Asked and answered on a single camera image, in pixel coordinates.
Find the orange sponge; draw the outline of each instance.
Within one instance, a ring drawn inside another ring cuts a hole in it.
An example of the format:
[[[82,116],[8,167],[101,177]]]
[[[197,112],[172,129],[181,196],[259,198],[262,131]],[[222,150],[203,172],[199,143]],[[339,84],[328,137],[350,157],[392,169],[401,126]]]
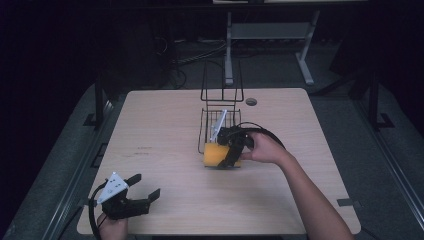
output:
[[[205,143],[205,151],[203,154],[203,164],[205,167],[217,167],[218,164],[225,159],[230,148],[221,146],[217,143]],[[234,167],[240,167],[240,160],[234,164]]]

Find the wooden table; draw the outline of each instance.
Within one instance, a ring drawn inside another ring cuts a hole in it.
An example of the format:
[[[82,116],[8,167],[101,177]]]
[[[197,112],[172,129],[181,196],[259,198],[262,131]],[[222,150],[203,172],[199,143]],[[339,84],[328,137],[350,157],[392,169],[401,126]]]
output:
[[[220,90],[209,90],[209,93]],[[297,157],[352,233],[360,224],[303,89],[245,89],[256,106],[237,104],[241,120],[271,130]],[[281,235],[305,229],[281,170],[272,164],[243,161],[231,171],[205,168],[197,144],[205,102],[200,90],[136,91],[128,94],[93,183],[117,172],[141,173],[128,198],[142,199],[161,188],[149,215],[129,220],[129,233],[145,235]],[[96,208],[96,216],[101,207]],[[78,232],[92,234],[87,208]]]

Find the forearm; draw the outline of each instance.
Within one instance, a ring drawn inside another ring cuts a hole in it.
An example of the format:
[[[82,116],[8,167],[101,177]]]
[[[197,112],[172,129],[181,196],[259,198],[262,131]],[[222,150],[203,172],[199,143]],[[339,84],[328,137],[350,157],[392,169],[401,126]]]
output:
[[[277,165],[287,178],[311,240],[353,239],[344,220],[292,155],[285,156]]]

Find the wire basket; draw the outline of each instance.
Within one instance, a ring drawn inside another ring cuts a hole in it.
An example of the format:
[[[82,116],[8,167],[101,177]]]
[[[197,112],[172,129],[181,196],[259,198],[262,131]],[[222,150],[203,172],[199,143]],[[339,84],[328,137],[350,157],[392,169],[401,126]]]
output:
[[[202,108],[200,116],[200,133],[198,142],[199,153],[204,153],[205,143],[212,142],[210,140],[213,134],[213,125],[218,121],[224,109],[227,110],[225,119],[223,120],[222,127],[231,127],[241,122],[240,109],[236,109],[237,102],[244,101],[243,81],[240,71],[240,62],[238,64],[239,74],[233,79],[231,86],[226,85],[224,71],[221,68],[221,77],[217,81],[212,82],[213,79],[208,76],[208,66],[215,62],[206,61],[203,70],[203,81],[200,99],[206,103],[205,108]],[[213,83],[220,82],[220,86],[215,85],[214,91],[208,91]]]

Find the human arm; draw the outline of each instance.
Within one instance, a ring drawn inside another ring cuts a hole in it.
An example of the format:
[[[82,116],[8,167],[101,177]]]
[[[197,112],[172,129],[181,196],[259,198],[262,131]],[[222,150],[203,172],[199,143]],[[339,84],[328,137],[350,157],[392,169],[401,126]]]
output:
[[[254,140],[254,148],[243,153],[240,159],[274,163],[280,167],[311,240],[354,239],[339,213],[293,155],[265,134],[253,132],[249,135]]]
[[[128,219],[112,220],[102,213],[97,218],[102,240],[125,240],[128,234]]]

